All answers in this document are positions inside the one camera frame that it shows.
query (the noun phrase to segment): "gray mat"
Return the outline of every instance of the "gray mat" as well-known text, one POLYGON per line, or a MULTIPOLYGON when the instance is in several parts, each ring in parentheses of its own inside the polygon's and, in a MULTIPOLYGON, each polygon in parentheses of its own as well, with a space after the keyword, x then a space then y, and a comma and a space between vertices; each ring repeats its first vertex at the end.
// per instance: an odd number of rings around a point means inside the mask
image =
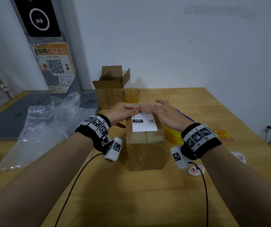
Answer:
MULTIPOLYGON (((11 105, 8 109, 0 113, 0 141, 17 141, 24 127, 29 106, 48 105, 51 96, 64 99, 66 93, 50 93, 49 91, 33 91, 23 99, 11 105)), ((98 109, 98 101, 94 90, 81 93, 80 98, 82 108, 98 109)))

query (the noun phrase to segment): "white wall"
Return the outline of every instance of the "white wall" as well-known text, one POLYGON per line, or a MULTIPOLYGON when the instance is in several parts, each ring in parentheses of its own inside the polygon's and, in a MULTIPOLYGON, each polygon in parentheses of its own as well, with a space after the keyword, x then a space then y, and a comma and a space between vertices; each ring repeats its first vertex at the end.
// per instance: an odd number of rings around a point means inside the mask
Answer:
POLYGON ((48 90, 10 0, 0 0, 0 78, 13 90, 48 90))
POLYGON ((86 54, 85 86, 102 65, 123 65, 128 86, 206 87, 255 132, 271 125, 271 0, 61 3, 86 54))

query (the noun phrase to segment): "wooden tabletop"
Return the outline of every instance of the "wooden tabletop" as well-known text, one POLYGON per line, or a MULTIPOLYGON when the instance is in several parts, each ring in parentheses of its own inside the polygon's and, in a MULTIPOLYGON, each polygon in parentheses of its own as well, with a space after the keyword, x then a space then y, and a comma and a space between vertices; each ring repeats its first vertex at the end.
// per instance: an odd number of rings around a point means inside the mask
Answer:
MULTIPOLYGON (((243 153, 247 164, 271 183, 271 147, 205 88, 140 89, 140 103, 160 98, 168 99, 172 106, 197 122, 231 131, 236 140, 223 140, 223 145, 229 151, 243 153)), ((115 126, 109 130, 109 137, 124 140, 125 135, 124 129, 115 126)), ((0 142, 0 160, 13 145, 14 142, 0 142)), ((158 170, 128 171, 126 146, 117 162, 107 162, 102 156, 95 158, 78 179, 58 226, 205 226, 202 177, 178 170, 170 155, 172 146, 174 144, 166 140, 167 163, 158 170)), ((0 189, 20 172, 0 172, 0 189)), ((204 176, 209 198, 209 226, 238 226, 213 185, 208 169, 204 176)), ((54 226, 72 183, 42 226, 54 226)))

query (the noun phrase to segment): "cardboard box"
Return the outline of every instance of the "cardboard box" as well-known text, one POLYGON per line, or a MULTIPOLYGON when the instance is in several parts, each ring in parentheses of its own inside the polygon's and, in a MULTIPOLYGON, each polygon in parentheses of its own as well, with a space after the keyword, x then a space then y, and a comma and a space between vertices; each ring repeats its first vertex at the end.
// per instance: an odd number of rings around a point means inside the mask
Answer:
POLYGON ((126 142, 129 170, 161 169, 166 163, 165 135, 157 115, 158 131, 133 132, 131 117, 126 119, 126 142))
POLYGON ((93 81, 101 109, 110 109, 118 102, 124 102, 124 85, 130 79, 130 69, 123 75, 122 66, 102 66, 99 80, 93 81))

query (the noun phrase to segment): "black device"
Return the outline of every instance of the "black device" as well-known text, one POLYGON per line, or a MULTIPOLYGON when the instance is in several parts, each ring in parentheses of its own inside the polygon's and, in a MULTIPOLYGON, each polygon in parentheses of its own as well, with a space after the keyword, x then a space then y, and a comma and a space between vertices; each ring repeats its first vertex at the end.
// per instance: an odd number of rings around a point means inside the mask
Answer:
POLYGON ((51 0, 14 0, 30 37, 60 37, 51 0))

